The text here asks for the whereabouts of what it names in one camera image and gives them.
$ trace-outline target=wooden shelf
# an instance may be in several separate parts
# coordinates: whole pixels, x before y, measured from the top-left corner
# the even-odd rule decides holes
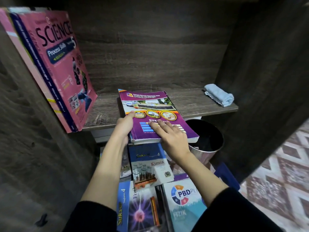
[[[238,110],[238,106],[235,103],[225,108],[221,107],[206,96],[201,88],[169,88],[165,89],[165,91],[183,118],[209,116]],[[83,130],[114,128],[117,119],[120,117],[117,98],[117,92],[98,95],[98,99],[89,113]]]

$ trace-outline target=sleeve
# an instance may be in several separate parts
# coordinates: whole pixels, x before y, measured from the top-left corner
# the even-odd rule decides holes
[[[79,202],[72,212],[63,232],[116,231],[117,213],[99,203]]]
[[[210,227],[218,231],[282,232],[279,226],[232,188],[227,188],[217,195],[192,231]]]

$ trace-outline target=patterned floor tile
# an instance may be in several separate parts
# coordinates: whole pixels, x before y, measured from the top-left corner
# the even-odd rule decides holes
[[[309,231],[309,120],[240,186],[286,232]]]

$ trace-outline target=pink book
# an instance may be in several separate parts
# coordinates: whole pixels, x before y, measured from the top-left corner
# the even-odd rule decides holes
[[[7,16],[32,64],[29,57],[26,60],[27,57],[23,56],[21,46],[14,43],[16,48],[29,70],[36,67],[37,70],[32,68],[30,71],[45,97],[51,95],[55,101],[64,128],[67,132],[82,130],[97,95],[90,83],[68,13],[46,10],[10,12]]]

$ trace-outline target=towel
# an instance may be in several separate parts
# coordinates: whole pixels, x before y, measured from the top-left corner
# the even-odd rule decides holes
[[[206,90],[205,94],[223,107],[231,105],[234,101],[232,94],[226,93],[215,84],[205,85],[204,88]]]

